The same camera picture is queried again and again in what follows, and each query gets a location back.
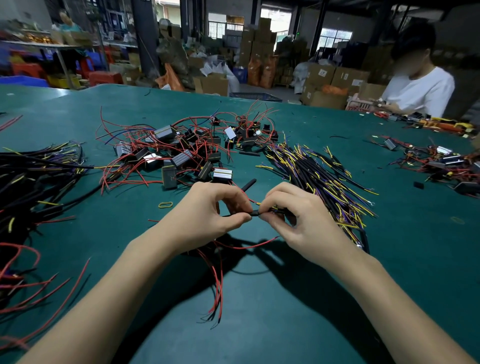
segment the teal shirt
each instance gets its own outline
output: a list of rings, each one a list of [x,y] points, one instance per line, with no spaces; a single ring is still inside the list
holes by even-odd
[[[60,30],[62,32],[81,32],[82,29],[79,27],[77,24],[72,23],[72,25],[67,25],[67,24],[61,24],[60,25]],[[80,53],[82,56],[86,57],[87,53],[82,50],[82,49],[76,49],[78,53]]]

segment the forearm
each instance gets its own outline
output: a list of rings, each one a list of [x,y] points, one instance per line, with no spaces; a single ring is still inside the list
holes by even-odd
[[[336,272],[375,327],[397,364],[475,363],[395,283],[383,266],[360,250]]]
[[[96,286],[19,364],[109,363],[145,297],[170,261],[167,247],[155,247],[145,234],[123,254]]]

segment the person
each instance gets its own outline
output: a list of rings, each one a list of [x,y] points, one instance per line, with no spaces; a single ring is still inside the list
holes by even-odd
[[[233,215],[222,217],[218,202]],[[274,213],[288,208],[294,226]],[[106,364],[146,295],[176,255],[198,248],[250,221],[252,206],[238,187],[197,182],[155,226],[131,241],[92,290],[18,364]],[[344,234],[320,197],[283,182],[266,194],[260,218],[311,262],[338,277],[355,297],[397,363],[474,364],[373,256]],[[188,229],[178,224],[189,222]]]
[[[65,9],[60,9],[59,11],[60,19],[62,20],[63,24],[59,25],[60,31],[62,32],[81,32],[82,29],[79,25],[73,22],[70,17],[70,14]],[[83,49],[67,49],[61,50],[61,55],[63,61],[65,62],[65,67],[68,71],[76,74],[77,70],[77,61],[81,61],[83,58],[87,56],[87,53]],[[58,54],[53,54],[53,62],[57,68],[57,72],[63,73],[63,69],[58,57]]]
[[[395,75],[382,95],[387,101],[381,106],[383,111],[443,116],[455,81],[432,63],[435,39],[435,29],[427,23],[411,25],[400,33],[391,50]]]

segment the white t-shirt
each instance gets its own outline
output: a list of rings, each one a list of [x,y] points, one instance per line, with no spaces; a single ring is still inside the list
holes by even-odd
[[[415,110],[441,118],[454,89],[452,75],[435,67],[418,80],[410,80],[408,76],[394,76],[382,99],[398,104],[402,110]]]

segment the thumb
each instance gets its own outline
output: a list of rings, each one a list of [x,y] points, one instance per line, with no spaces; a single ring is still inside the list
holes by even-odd
[[[238,229],[245,222],[248,222],[251,219],[252,217],[246,212],[238,212],[228,217],[222,217],[220,219],[220,223],[221,223],[222,229],[225,232],[229,232],[230,230]]]
[[[270,224],[287,242],[293,240],[295,229],[272,212],[260,214],[259,217]]]

